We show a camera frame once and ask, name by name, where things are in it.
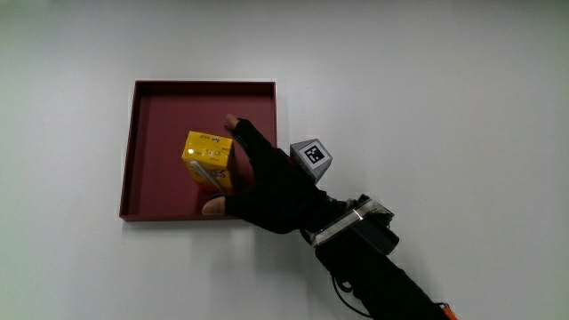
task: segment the white surface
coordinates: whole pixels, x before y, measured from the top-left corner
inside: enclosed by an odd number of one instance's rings
[[[273,78],[461,320],[569,310],[567,2],[0,1],[0,318],[357,319],[300,236],[118,219],[136,79]]]

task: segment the gloved hand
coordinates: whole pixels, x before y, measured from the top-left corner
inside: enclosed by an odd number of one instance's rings
[[[320,191],[285,152],[274,148],[246,119],[227,115],[228,128],[249,156],[255,185],[242,194],[220,196],[202,214],[228,214],[278,234],[317,232],[343,213],[341,202]]]

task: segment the yellow box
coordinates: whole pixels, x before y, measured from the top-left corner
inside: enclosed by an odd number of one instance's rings
[[[189,132],[181,158],[201,189],[220,192],[199,172],[199,168],[192,165],[192,161],[198,161],[201,167],[219,182],[226,193],[233,193],[236,166],[232,139],[208,133]]]

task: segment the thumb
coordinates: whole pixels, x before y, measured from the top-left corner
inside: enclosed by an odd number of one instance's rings
[[[225,196],[216,197],[205,203],[202,208],[203,215],[224,215],[225,214]]]

